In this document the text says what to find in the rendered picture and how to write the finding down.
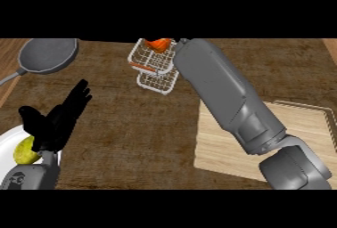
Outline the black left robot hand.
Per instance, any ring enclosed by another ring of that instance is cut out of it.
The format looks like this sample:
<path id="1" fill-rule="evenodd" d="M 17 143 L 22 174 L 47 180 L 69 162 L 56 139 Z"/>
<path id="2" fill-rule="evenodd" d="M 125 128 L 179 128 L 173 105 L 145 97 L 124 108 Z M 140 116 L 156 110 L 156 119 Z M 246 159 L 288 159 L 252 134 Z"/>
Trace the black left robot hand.
<path id="1" fill-rule="evenodd" d="M 31 146 L 34 152 L 57 152 L 65 148 L 78 117 L 90 99 L 88 82 L 81 79 L 63 103 L 53 107 L 45 116 L 31 106 L 17 108 L 23 130 L 34 136 Z"/>

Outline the pale wooden tray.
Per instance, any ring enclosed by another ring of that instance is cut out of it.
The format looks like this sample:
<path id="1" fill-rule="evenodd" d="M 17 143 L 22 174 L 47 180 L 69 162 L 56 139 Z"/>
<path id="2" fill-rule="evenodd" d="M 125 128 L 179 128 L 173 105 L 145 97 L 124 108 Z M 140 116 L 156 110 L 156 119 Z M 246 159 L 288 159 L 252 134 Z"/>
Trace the pale wooden tray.
<path id="1" fill-rule="evenodd" d="M 337 116 L 332 109 L 279 100 L 264 104 L 280 120 L 289 137 L 263 155 L 244 152 L 233 136 L 221 130 L 205 104 L 199 104 L 193 167 L 264 182 L 258 163 L 283 146 L 304 143 L 331 171 L 328 182 L 337 189 Z"/>

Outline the yellow-green pear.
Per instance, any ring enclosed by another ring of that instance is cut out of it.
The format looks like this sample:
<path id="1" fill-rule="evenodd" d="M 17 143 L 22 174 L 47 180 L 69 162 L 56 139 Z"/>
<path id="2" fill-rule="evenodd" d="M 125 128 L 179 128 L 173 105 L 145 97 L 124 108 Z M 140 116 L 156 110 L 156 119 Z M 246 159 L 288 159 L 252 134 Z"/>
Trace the yellow-green pear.
<path id="1" fill-rule="evenodd" d="M 34 136 L 31 135 L 19 142 L 13 151 L 14 162 L 20 165 L 32 164 L 41 158 L 38 153 L 31 150 L 32 143 Z"/>

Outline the white plate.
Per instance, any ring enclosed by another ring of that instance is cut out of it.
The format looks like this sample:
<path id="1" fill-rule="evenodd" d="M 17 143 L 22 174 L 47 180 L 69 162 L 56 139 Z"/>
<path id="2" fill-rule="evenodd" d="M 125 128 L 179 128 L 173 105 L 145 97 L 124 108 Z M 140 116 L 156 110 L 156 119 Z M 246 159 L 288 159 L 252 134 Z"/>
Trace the white plate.
<path id="1" fill-rule="evenodd" d="M 9 170 L 17 165 L 13 159 L 13 151 L 19 142 L 29 136 L 23 131 L 22 126 L 13 127 L 0 135 L 0 184 Z M 62 151 L 57 152 L 57 158 L 60 163 Z M 43 158 L 40 158 L 32 164 L 41 164 Z"/>

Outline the brown woven placemat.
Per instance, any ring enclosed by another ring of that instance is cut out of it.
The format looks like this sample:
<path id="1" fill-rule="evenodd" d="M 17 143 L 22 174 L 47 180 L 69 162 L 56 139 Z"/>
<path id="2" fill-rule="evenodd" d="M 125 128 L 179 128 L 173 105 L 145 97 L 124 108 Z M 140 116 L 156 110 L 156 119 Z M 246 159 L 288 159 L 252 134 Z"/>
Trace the brown woven placemat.
<path id="1" fill-rule="evenodd" d="M 130 50 L 127 43 L 82 41 L 62 71 L 28 74 L 0 86 L 0 134 L 19 125 L 20 106 L 48 112 L 85 79 L 93 98 L 63 150 L 59 189 L 266 188 L 193 167 L 198 95 L 184 80 L 168 95 L 142 89 L 127 66 Z"/>

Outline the grey frying pan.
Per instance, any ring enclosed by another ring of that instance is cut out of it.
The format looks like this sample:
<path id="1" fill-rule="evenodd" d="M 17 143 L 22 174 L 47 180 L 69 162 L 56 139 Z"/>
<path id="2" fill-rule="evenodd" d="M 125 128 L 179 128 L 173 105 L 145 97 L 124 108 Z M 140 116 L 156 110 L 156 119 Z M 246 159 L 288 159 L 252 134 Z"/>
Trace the grey frying pan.
<path id="1" fill-rule="evenodd" d="M 63 69 L 78 54 L 75 38 L 32 38 L 17 53 L 17 70 L 0 80 L 0 86 L 25 73 L 50 74 Z"/>

